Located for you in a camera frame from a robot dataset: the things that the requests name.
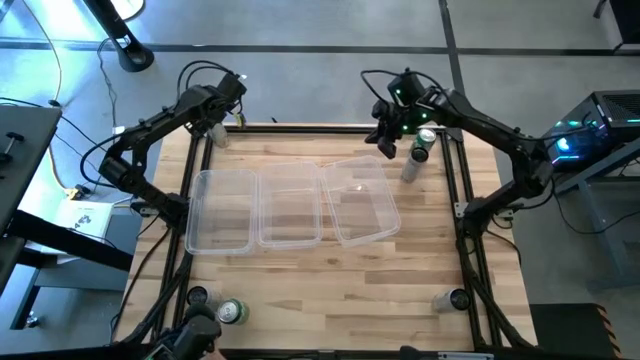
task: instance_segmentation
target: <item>wooden tabletop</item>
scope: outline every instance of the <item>wooden tabletop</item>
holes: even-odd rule
[[[384,158],[375,145],[364,144],[362,135],[230,134],[229,140],[228,148],[214,149],[212,169],[255,171],[266,164],[295,161],[323,166],[373,155],[384,168],[402,225],[397,234],[384,240],[343,248],[336,240],[323,195],[324,236],[314,249],[258,248],[250,256],[195,256],[189,287],[205,286],[224,298],[246,302],[251,310],[246,324],[223,326],[222,349],[473,348],[466,312],[438,315],[431,306],[436,294],[462,287],[439,143],[430,151],[420,178],[406,184],[400,181],[411,143],[406,138],[397,143],[394,160]],[[198,169],[203,143],[196,159]],[[475,194],[487,195],[500,186],[493,150],[468,134],[465,146]],[[189,135],[183,129],[164,139],[154,180],[163,191],[179,192],[188,147]],[[452,153],[457,164],[455,151]],[[165,231],[159,223],[140,238],[130,279]],[[510,231],[492,230],[511,239]],[[153,254],[134,286],[118,338],[130,333],[155,301],[168,243]],[[484,236],[484,243],[496,302],[524,338],[536,343],[516,253],[491,235]],[[180,246],[178,263],[183,253]],[[167,325],[173,306],[169,304]],[[483,335],[489,341],[486,315],[479,308]]]

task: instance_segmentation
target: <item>can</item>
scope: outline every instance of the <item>can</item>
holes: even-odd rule
[[[249,307],[240,300],[225,300],[218,307],[218,320],[227,325],[242,325],[249,318]]]
[[[411,150],[416,147],[421,147],[425,149],[427,152],[431,151],[433,144],[436,143],[436,133],[430,129],[420,129],[418,131],[418,135],[416,135],[415,140],[411,146]]]
[[[407,161],[404,163],[400,179],[406,183],[412,183],[418,177],[418,172],[420,172],[420,168],[422,168],[427,159],[429,159],[427,150],[421,147],[412,149]]]
[[[433,310],[437,313],[464,311],[469,305],[471,298],[463,289],[452,289],[433,298]]]
[[[221,296],[215,290],[208,290],[203,286],[194,286],[187,292],[187,304],[206,304],[213,309],[217,309],[220,305]]]

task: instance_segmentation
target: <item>concrete floor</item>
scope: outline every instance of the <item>concrete floor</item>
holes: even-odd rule
[[[458,47],[606,49],[600,22],[591,17],[597,0],[448,0]],[[99,41],[105,35],[80,0],[29,1],[49,35],[56,40]],[[128,22],[148,44],[187,45],[344,45],[446,47],[437,0],[193,0],[148,1],[140,16]],[[0,41],[42,40],[21,1],[15,1],[0,22]],[[107,90],[93,51],[59,48],[64,70],[60,102],[65,115],[94,139],[111,133]],[[113,52],[105,52],[105,69],[118,93],[117,120],[132,125],[171,104],[175,81],[184,64],[195,59],[218,61],[247,74],[245,97],[249,121],[368,123],[373,96],[359,80],[365,68],[400,70],[405,66],[452,86],[447,55],[337,53],[205,53],[156,52],[147,70],[122,71]],[[0,49],[4,69],[0,96],[46,103],[55,92],[57,68],[50,51]],[[475,107],[523,132],[538,135],[594,90],[633,89],[640,84],[640,57],[461,56],[462,78]],[[218,74],[201,73],[198,82],[217,82]],[[384,86],[388,79],[375,78]],[[80,152],[89,143],[61,123],[58,130]],[[62,180],[82,183],[78,157],[58,140],[53,142]],[[150,158],[148,175],[157,161],[159,144]],[[501,179],[510,178],[510,163],[496,154]],[[99,162],[99,156],[91,158]],[[46,166],[36,180],[51,186]],[[123,194],[102,192],[96,198],[114,201]],[[563,206],[575,226],[589,229],[580,202],[569,195]],[[625,222],[625,228],[640,219]],[[129,229],[135,234],[138,229]],[[523,274],[531,303],[597,302],[610,314],[629,358],[640,358],[640,290],[629,288],[591,293],[585,283],[608,266],[596,240],[572,233],[559,220],[557,205],[517,214],[514,227],[522,250]],[[16,270],[0,307],[11,311],[22,296],[28,269]],[[47,289],[35,310],[50,319],[46,326],[8,331],[0,324],[0,352],[99,346],[107,339],[107,323],[115,313],[117,292]]]

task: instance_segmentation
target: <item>clear plastic container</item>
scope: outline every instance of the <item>clear plastic container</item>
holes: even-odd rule
[[[313,247],[322,240],[319,169],[313,162],[260,170],[258,242],[271,249]]]
[[[249,253],[257,211],[258,179],[253,171],[201,171],[193,180],[185,248],[194,255]]]
[[[400,230],[400,216],[380,163],[373,156],[322,169],[336,236],[342,246],[370,243]]]

